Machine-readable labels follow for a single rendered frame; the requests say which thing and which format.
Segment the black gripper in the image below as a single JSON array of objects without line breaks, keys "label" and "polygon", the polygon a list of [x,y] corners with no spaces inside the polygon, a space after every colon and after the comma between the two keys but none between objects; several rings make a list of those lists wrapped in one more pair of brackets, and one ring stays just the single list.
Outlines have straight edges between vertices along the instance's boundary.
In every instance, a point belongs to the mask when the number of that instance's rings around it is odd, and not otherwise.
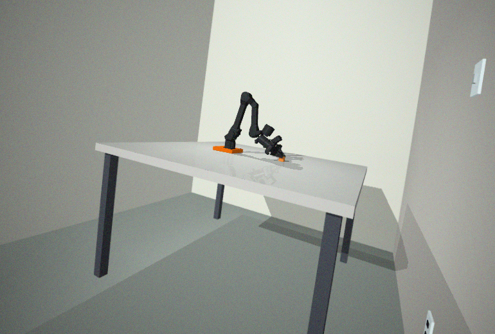
[{"label": "black gripper", "polygon": [[280,157],[280,158],[286,157],[285,154],[282,152],[282,145],[276,145],[276,144],[272,145],[269,139],[266,139],[264,141],[263,147],[266,148],[265,153],[267,155],[269,155],[270,152],[270,155],[276,157]]}]

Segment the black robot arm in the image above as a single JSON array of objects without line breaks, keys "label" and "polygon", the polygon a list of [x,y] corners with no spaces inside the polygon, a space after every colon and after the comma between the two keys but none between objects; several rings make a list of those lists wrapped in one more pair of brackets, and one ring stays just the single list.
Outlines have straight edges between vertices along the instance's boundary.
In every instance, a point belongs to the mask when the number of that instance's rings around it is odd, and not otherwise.
[{"label": "black robot arm", "polygon": [[[253,99],[252,94],[248,92],[243,92],[241,94],[240,98],[240,107],[237,113],[237,117],[235,119],[235,122],[233,126],[230,128],[228,134],[224,136],[225,138],[225,145],[223,148],[228,148],[228,149],[236,149],[235,148],[235,140],[238,138],[240,135],[242,129],[240,129],[240,125],[242,123],[242,119],[244,117],[244,113],[246,111],[246,108],[248,105],[251,105],[251,126],[249,129],[249,136],[255,139],[255,144],[260,143],[263,145],[264,141],[267,139],[266,137],[270,137],[271,134],[274,132],[274,128],[269,126],[268,124],[265,124],[264,128],[262,130],[259,130],[258,127],[258,103]],[[259,136],[260,135],[260,136]],[[271,144],[278,144],[278,142],[282,141],[281,136],[276,136],[272,140],[270,140]]]}]

